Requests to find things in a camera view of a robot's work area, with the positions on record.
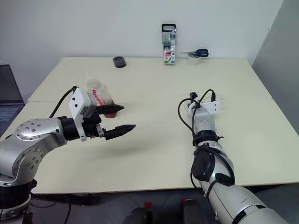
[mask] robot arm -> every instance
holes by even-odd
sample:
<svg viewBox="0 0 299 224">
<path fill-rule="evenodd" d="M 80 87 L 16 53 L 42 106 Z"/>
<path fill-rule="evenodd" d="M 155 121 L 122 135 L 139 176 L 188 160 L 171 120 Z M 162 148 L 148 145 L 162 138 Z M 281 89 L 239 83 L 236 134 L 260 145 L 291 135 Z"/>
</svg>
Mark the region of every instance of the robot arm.
<svg viewBox="0 0 299 224">
<path fill-rule="evenodd" d="M 216 135 L 214 121 L 200 103 L 189 105 L 194 117 L 193 144 L 196 146 L 192 175 L 200 182 L 216 218 L 223 224 L 286 224 L 246 188 L 235 185 L 234 167 Z"/>
<path fill-rule="evenodd" d="M 69 140 L 87 137 L 116 138 L 135 125 L 122 125 L 106 131 L 100 114 L 123 109 L 120 105 L 96 106 L 92 97 L 77 88 L 69 103 L 73 118 L 32 119 L 19 125 L 14 134 L 0 143 L 1 220 L 18 217 L 28 207 L 34 176 L 45 155 Z"/>
</svg>

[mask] tabletop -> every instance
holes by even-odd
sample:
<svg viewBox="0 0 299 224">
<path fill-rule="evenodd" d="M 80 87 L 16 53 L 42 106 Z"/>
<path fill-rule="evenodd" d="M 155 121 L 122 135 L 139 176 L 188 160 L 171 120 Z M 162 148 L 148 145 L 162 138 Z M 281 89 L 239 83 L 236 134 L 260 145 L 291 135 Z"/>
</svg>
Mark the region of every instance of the tabletop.
<svg viewBox="0 0 299 224">
<path fill-rule="evenodd" d="M 123 105 L 111 129 L 136 128 L 117 139 L 70 141 L 45 156 L 36 174 L 35 193 L 96 193 L 192 187 L 192 134 L 177 114 L 179 102 L 211 88 L 221 101 L 214 116 L 223 149 L 235 167 L 236 184 L 299 182 L 299 137 L 246 60 L 206 59 L 197 66 L 185 59 L 175 66 L 162 59 L 126 58 L 114 67 L 111 58 L 63 58 L 29 99 L 3 135 L 23 121 L 45 118 L 73 85 L 88 79 L 106 84 L 115 103 Z M 67 98 L 55 116 L 71 116 Z M 187 105 L 182 106 L 183 118 Z"/>
</svg>

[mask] white bracket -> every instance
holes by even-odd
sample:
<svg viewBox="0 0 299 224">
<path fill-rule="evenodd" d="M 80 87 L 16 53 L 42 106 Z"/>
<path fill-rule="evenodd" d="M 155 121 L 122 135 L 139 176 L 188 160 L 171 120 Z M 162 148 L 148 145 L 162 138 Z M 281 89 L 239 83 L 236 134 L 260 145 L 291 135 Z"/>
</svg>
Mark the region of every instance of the white bracket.
<svg viewBox="0 0 299 224">
<path fill-rule="evenodd" d="M 69 102 L 71 115 L 73 116 L 81 141 L 86 141 L 86 135 L 82 127 L 83 117 L 90 117 L 97 106 L 93 98 L 87 92 L 77 88 Z"/>
<path fill-rule="evenodd" d="M 191 103 L 188 107 L 188 114 L 191 116 L 192 115 L 192 108 L 195 105 L 195 103 Z M 215 100 L 213 102 L 206 102 L 203 103 L 201 102 L 200 105 L 205 108 L 210 115 L 220 113 L 220 101 Z"/>
</svg>

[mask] plastic container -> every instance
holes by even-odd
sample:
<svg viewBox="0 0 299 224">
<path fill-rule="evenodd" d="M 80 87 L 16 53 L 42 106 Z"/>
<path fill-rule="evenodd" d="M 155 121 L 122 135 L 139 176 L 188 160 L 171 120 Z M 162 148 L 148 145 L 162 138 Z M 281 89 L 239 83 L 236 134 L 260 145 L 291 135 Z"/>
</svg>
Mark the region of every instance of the plastic container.
<svg viewBox="0 0 299 224">
<path fill-rule="evenodd" d="M 86 83 L 88 91 L 98 102 L 97 106 L 115 104 L 107 87 L 97 79 L 90 79 Z M 104 114 L 106 118 L 114 118 L 116 113 Z"/>
</svg>

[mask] scissors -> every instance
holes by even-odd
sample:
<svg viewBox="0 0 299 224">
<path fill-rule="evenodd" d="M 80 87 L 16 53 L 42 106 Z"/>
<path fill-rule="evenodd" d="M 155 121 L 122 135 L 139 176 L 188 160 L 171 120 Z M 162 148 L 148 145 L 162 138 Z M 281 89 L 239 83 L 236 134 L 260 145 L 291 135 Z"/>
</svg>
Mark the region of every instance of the scissors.
<svg viewBox="0 0 299 224">
<path fill-rule="evenodd" d="M 208 57 L 209 51 L 208 49 L 198 49 L 196 51 L 189 51 L 189 52 L 180 52 L 181 54 L 191 54 L 197 57 Z"/>
</svg>

